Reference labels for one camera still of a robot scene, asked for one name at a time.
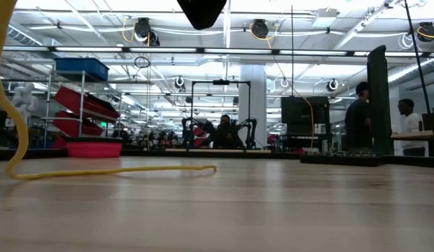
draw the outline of column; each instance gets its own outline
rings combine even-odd
[[[267,75],[264,64],[241,65],[240,81],[251,81],[251,117],[258,119],[255,132],[256,148],[267,145]],[[239,84],[239,123],[248,118],[249,87]],[[246,129],[239,131],[245,144]]]

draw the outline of ceiling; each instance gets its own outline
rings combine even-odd
[[[347,34],[352,34],[350,30],[385,2],[392,3],[392,8],[380,11],[377,18],[369,20],[363,30],[354,32],[350,39],[342,43]],[[249,30],[244,31],[253,19],[262,18],[267,22],[270,35],[276,35],[270,40],[273,49],[369,51],[377,46],[386,45],[388,51],[412,50],[412,48],[403,48],[401,43],[403,39],[406,39],[406,43],[410,42],[408,38],[403,38],[409,29],[409,24],[405,9],[399,0],[231,0],[230,3],[227,11],[230,15],[221,14],[212,28],[203,31],[195,31],[192,28],[175,0],[19,0],[10,25],[45,46],[56,43],[63,46],[139,47],[143,46],[141,42],[136,40],[127,42],[123,38],[123,33],[127,39],[130,39],[131,28],[137,18],[148,17],[162,47],[268,49],[266,41],[255,39]],[[434,24],[434,0],[409,0],[409,4],[419,4],[410,9],[414,24],[423,21]],[[318,9],[336,9],[339,13],[337,19],[330,25],[329,34],[326,33],[326,28],[312,27]],[[129,19],[125,23],[126,30],[123,32],[121,29],[124,27],[124,18]],[[279,25],[277,33],[274,33],[275,25]],[[20,43],[17,38],[9,36],[7,44],[22,45],[22,41]],[[418,41],[417,45],[423,51],[434,52],[434,41],[431,43]],[[3,56],[1,75],[4,78],[47,78],[41,72],[48,73],[53,65],[53,60],[42,54],[5,52]],[[324,96],[333,95],[326,90],[325,85],[333,78],[346,86],[355,85],[353,80],[366,78],[365,58],[295,57],[294,64],[291,64],[291,57],[277,56],[278,66],[270,55],[231,55],[227,58],[226,55],[152,54],[146,55],[151,58],[150,70],[139,70],[134,67],[134,58],[142,56],[139,53],[66,52],[64,56],[99,58],[110,68],[111,80],[130,78],[134,81],[137,75],[137,80],[152,81],[153,85],[149,86],[126,83],[112,85],[110,88],[132,93],[129,96],[133,102],[127,104],[128,108],[125,108],[130,110],[129,117],[142,117],[140,113],[136,113],[138,109],[137,105],[134,105],[139,104],[153,109],[153,114],[143,115],[144,117],[166,118],[160,125],[169,124],[168,127],[179,124],[183,115],[178,108],[187,105],[184,97],[166,99],[162,95],[148,96],[146,93],[147,91],[156,94],[178,92],[174,87],[178,76],[184,79],[186,92],[189,92],[192,80],[225,77],[237,80],[241,64],[265,64],[267,78],[273,83],[268,87],[269,95],[287,95],[291,92],[289,87],[281,85],[283,76],[280,67],[288,79],[294,78],[294,88],[301,94]],[[13,59],[24,66],[6,59]],[[392,69],[413,63],[415,63],[414,59],[409,58],[389,59],[388,67]],[[238,93],[235,85],[227,88],[198,85],[195,91],[229,95]],[[334,107],[343,109],[343,106],[348,103],[349,100],[337,102]],[[195,105],[232,106],[232,97],[201,97],[199,101],[195,101]],[[269,97],[267,105],[272,109],[279,108],[279,100],[276,97]],[[201,109],[200,115],[216,119],[221,115],[221,113],[208,115],[207,110],[210,109]],[[272,127],[278,122],[278,113],[269,114],[267,118],[269,126]]]

